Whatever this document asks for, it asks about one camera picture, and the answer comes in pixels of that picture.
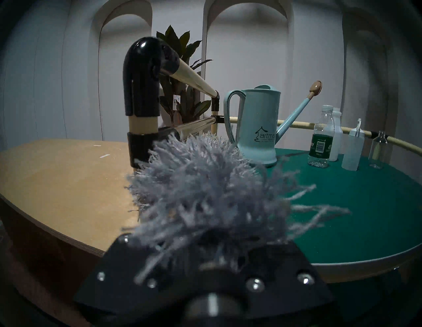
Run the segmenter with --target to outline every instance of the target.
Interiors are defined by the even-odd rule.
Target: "water bottle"
[[[323,105],[321,117],[314,126],[308,164],[318,168],[328,167],[334,137],[333,106]]]

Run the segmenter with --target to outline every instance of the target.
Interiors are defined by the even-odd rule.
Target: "watering can spout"
[[[280,141],[280,138],[284,135],[284,133],[289,129],[289,127],[293,124],[302,110],[306,107],[308,102],[316,95],[321,92],[322,83],[320,81],[316,81],[312,84],[309,89],[309,95],[303,102],[292,112],[292,114],[280,125],[279,129],[276,133],[276,143]]]

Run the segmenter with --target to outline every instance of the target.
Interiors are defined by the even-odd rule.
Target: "table edge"
[[[62,241],[66,242],[66,243],[68,243],[68,244],[70,244],[70,245],[72,245],[76,248],[79,248],[83,251],[94,254],[97,257],[102,257],[103,254],[105,253],[105,251],[103,251],[103,250],[100,250],[100,249],[95,248],[93,246],[89,246],[89,245],[87,245],[87,244],[85,244],[81,241],[75,240],[74,238],[70,238],[69,236],[66,236],[66,235],[52,229],[51,227],[48,227],[47,225],[43,224],[42,222],[39,222],[35,218],[31,217],[30,215],[28,215],[27,213],[25,213],[24,211],[22,211],[21,209],[16,207],[12,202],[10,202],[1,193],[0,193],[0,200],[3,200],[5,202],[5,204],[7,204],[9,207],[11,207],[13,210],[15,210],[23,218],[29,220],[35,226],[41,228],[42,230],[44,230],[45,232],[47,232],[47,233],[51,234],[52,236],[58,238],[59,240],[62,240]]]
[[[378,276],[422,255],[422,243],[387,257],[355,262],[312,263],[326,283],[342,283]]]

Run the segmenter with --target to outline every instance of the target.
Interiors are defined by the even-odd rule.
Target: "feather duster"
[[[185,267],[187,273],[186,267],[215,264],[238,272],[239,257],[251,249],[282,244],[349,213],[329,205],[292,205],[315,185],[298,185],[297,172],[283,172],[281,165],[269,177],[264,167],[252,167],[234,145],[211,133],[185,142],[170,135],[156,142],[150,155],[128,177],[140,222],[128,244],[154,249],[135,277],[137,284],[157,266]],[[315,215],[307,223],[287,223],[291,213],[309,211]]]

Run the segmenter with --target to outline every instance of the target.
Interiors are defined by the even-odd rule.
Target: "plant tag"
[[[180,95],[173,96],[173,111],[177,111],[177,103],[180,103]]]

